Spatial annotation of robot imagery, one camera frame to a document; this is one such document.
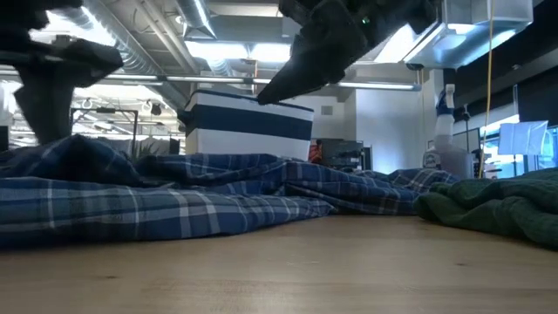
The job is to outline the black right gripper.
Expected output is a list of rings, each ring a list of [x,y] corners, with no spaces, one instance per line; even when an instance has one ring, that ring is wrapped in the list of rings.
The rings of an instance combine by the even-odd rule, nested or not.
[[[378,0],[279,0],[300,26],[289,61],[259,92],[260,105],[280,102],[345,77],[345,70],[379,45]]]

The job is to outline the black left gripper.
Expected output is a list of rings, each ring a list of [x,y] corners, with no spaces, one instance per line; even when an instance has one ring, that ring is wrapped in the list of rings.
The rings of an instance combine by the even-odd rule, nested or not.
[[[22,82],[14,92],[40,144],[71,134],[74,90],[89,87],[123,66],[119,50],[84,39],[65,45],[32,41],[29,30],[48,23],[48,10],[79,8],[83,0],[0,0],[0,65],[13,66]]]

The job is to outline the navy white striped fabric bin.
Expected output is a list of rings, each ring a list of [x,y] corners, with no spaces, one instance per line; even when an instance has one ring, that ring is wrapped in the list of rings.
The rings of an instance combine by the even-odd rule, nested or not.
[[[288,103],[260,105],[253,97],[196,90],[177,112],[187,154],[273,154],[308,158],[314,111]]]

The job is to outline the blue plaid shirt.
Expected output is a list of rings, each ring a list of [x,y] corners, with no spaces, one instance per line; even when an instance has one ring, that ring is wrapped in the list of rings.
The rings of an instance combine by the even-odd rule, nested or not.
[[[273,154],[131,160],[80,135],[0,153],[0,249],[248,233],[332,214],[412,215],[456,177],[428,168],[344,172]]]

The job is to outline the dark green button shirt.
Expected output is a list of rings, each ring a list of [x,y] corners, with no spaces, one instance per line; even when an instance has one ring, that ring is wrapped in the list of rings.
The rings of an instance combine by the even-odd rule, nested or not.
[[[558,167],[508,179],[436,183],[413,209],[420,218],[447,227],[558,250]]]

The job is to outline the dark equipment cabinet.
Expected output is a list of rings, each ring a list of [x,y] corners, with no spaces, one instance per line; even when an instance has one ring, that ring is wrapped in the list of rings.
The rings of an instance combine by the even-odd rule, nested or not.
[[[322,139],[322,163],[337,169],[372,170],[371,147],[362,141]]]

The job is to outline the LED light bar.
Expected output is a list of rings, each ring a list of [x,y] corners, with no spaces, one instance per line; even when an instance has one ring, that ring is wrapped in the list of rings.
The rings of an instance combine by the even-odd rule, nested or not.
[[[184,82],[184,83],[208,83],[208,84],[233,84],[233,85],[268,85],[270,78],[248,78],[248,77],[216,77],[216,76],[166,76],[166,75],[139,75],[139,74],[109,74],[105,80],[131,81],[139,84],[140,82],[161,83],[161,82]],[[387,82],[353,82],[340,81],[339,83],[325,87],[344,88],[344,89],[368,89],[368,90],[391,90],[418,92],[422,89],[418,84],[399,84]]]

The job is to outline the clear spray bottle blue nozzle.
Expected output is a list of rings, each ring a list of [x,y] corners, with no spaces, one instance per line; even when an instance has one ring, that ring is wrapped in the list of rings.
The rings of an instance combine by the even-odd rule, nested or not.
[[[436,105],[437,120],[433,146],[423,156],[423,167],[446,171],[459,179],[473,178],[473,155],[453,144],[453,95],[455,84],[447,84]]]

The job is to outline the white tilted screen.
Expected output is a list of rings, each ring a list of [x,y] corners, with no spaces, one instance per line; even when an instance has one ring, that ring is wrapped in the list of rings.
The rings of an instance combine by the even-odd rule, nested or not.
[[[541,155],[547,128],[547,120],[501,124],[498,154]]]

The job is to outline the black rectangular stand frame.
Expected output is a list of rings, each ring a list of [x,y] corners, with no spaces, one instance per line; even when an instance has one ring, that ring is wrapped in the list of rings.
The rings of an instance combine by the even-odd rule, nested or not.
[[[86,114],[89,112],[95,112],[100,114],[115,114],[115,113],[123,113],[126,117],[127,113],[131,113],[133,115],[133,132],[132,132],[132,142],[131,142],[131,152],[134,151],[136,147],[136,135],[138,130],[138,123],[139,123],[139,112],[137,110],[130,110],[130,109],[115,109],[110,107],[97,107],[97,108],[75,108],[72,107],[70,109],[70,130],[73,129],[73,125],[76,122],[81,121]]]

